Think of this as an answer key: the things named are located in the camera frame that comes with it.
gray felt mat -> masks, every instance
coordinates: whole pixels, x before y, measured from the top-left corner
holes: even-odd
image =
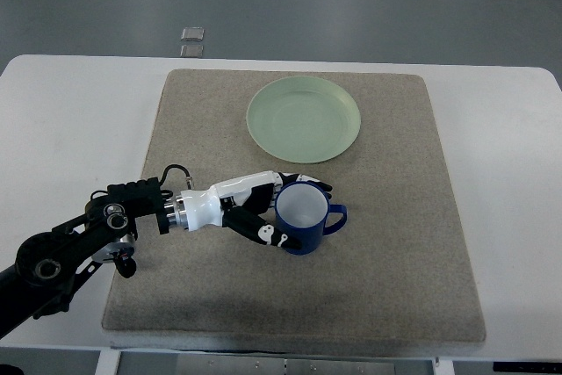
[[[137,274],[116,275],[105,309],[113,344],[373,357],[477,347],[486,331],[423,80],[307,74],[342,86],[362,126],[336,158],[292,164],[253,142],[245,113],[264,85],[295,74],[171,72],[143,177],[181,163],[202,190],[261,170],[304,173],[335,187],[346,227],[291,256],[225,228],[159,236],[153,217],[140,220]],[[184,189],[180,175],[166,187]]]

plate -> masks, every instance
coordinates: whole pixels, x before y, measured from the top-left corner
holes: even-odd
[[[287,162],[324,162],[359,134],[361,115],[342,87],[315,76],[278,79],[257,92],[246,113],[254,141]]]

robotic arm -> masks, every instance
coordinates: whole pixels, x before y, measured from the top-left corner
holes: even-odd
[[[188,184],[188,189],[175,197],[162,188],[171,169],[183,171]],[[153,214],[160,234],[167,234],[175,225],[193,231],[211,224],[230,227],[260,244],[300,249],[298,240],[258,215],[273,205],[285,184],[296,180],[309,180],[324,191],[332,190],[304,175],[264,171],[194,191],[189,171],[172,164],[160,180],[151,177],[112,184],[107,191],[92,193],[84,214],[27,239],[16,262],[0,272],[0,338],[30,316],[38,319],[67,312],[75,293],[103,263],[114,263],[121,276],[131,277],[136,270],[132,258],[138,238],[135,219],[141,216]],[[92,261],[77,272],[90,257]]]

mug handle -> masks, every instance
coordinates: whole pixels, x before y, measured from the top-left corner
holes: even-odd
[[[342,217],[332,226],[324,227],[325,236],[337,232],[348,220],[348,209],[340,204],[330,204],[328,213],[339,213]]]

blue mug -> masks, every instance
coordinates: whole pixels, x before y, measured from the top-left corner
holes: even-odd
[[[331,213],[342,217],[326,227]],[[330,204],[326,193],[310,182],[293,182],[283,187],[275,200],[276,227],[283,233],[299,239],[301,249],[285,249],[290,254],[306,255],[316,250],[322,238],[337,232],[348,219],[345,206]]]

